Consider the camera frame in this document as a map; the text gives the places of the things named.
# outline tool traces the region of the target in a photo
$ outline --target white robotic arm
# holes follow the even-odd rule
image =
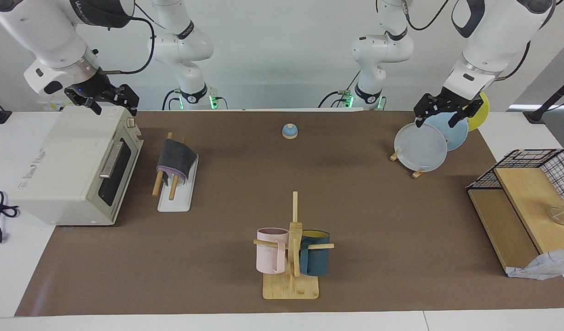
[[[411,6],[413,0],[406,3]],[[351,46],[351,56],[362,69],[358,83],[350,92],[354,96],[353,107],[378,107],[386,79],[381,63],[407,61],[413,54],[414,44],[408,35],[402,0],[380,0],[378,18],[385,34],[362,36]]]
[[[216,108],[216,91],[206,84],[198,65],[192,63],[213,55],[213,41],[194,25],[182,0],[152,0],[152,4],[158,23],[166,28],[157,36],[153,58],[173,71],[184,109]]]
[[[133,10],[133,0],[0,0],[0,23],[36,56],[24,74],[35,92],[47,96],[65,88],[74,103],[96,113],[95,101],[108,101],[134,114],[139,97],[127,85],[110,83],[75,31],[79,23],[122,28]]]
[[[551,18],[555,0],[460,0],[452,12],[457,31],[468,39],[438,96],[425,94],[414,108],[417,126],[438,113],[455,113],[450,126],[473,117],[479,93]]]

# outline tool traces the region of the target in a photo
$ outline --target label sticker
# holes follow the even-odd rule
[[[28,167],[28,171],[23,176],[23,178],[20,180],[20,182],[18,183],[17,190],[23,191],[28,187],[30,179],[32,179],[34,177],[34,175],[35,175],[36,171],[38,170],[40,164],[42,163],[42,161],[47,156],[47,151],[48,151],[48,148],[41,148],[39,150],[35,159],[32,161],[32,163],[30,163],[30,165]]]
[[[118,111],[120,111],[120,108],[114,107],[112,109],[112,111],[110,112],[110,115],[108,115],[108,119],[111,119],[111,120],[116,119],[116,116],[118,116]]]

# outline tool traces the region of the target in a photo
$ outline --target white table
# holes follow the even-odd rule
[[[15,113],[0,126],[1,190],[16,186],[58,117],[59,113]],[[512,149],[560,148],[545,126],[530,125],[519,113],[491,113],[480,132],[497,160]],[[54,228],[28,213],[4,224],[10,236],[0,245],[0,330],[282,331],[291,323],[327,331],[564,330],[564,309],[12,318]]]

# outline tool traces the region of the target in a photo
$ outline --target plate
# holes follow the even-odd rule
[[[448,144],[448,151],[462,146],[468,137],[468,121],[466,119],[457,122],[456,126],[450,128],[448,121],[452,118],[454,113],[439,113],[425,120],[425,124],[435,127],[441,132],[446,143]]]
[[[486,97],[486,94],[484,92],[480,93],[480,98],[482,98],[482,101],[484,101],[484,103],[482,104],[480,109],[478,109],[474,117],[468,118],[468,131],[473,131],[478,129],[478,127],[481,126],[484,123],[484,121],[486,121],[486,117],[489,115],[489,111],[490,111],[489,99]]]
[[[446,138],[431,124],[407,124],[394,138],[398,161],[413,171],[433,171],[446,160]]]

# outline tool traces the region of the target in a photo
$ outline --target oven window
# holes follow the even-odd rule
[[[118,187],[121,185],[122,178],[127,170],[129,160],[131,159],[131,149],[129,148],[129,145],[127,145],[123,138],[121,138],[121,141],[123,142],[123,145],[121,152],[118,155],[118,159],[116,159],[114,172],[112,172],[112,176],[110,176],[110,178],[104,178],[104,180],[102,180],[102,185],[98,190],[98,196],[100,199],[109,206],[111,206],[114,202],[114,198],[118,192]]]

